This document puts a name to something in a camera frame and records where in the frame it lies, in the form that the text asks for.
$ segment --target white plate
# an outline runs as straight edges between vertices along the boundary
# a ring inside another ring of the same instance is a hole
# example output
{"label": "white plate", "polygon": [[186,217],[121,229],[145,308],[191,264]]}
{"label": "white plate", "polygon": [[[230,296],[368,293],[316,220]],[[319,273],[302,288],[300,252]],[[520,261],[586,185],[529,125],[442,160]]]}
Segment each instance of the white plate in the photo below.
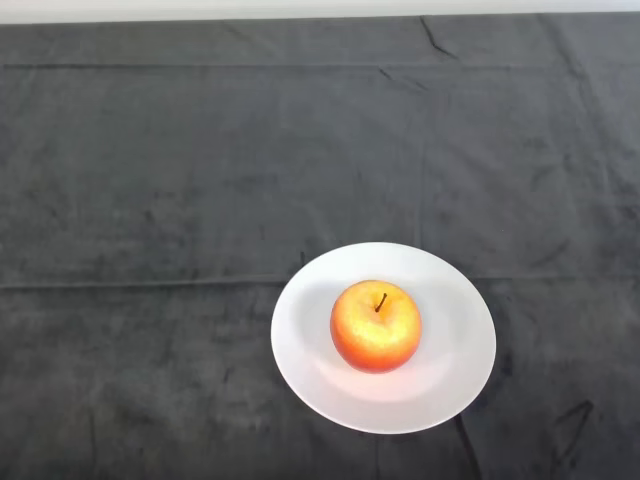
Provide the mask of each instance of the white plate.
{"label": "white plate", "polygon": [[[420,346],[389,373],[353,369],[331,340],[333,304],[361,280],[395,283],[420,309]],[[408,433],[450,419],[478,396],[496,336],[482,297],[447,262],[405,245],[361,243],[316,258],[291,279],[273,312],[271,346],[286,382],[319,414],[364,432]]]}

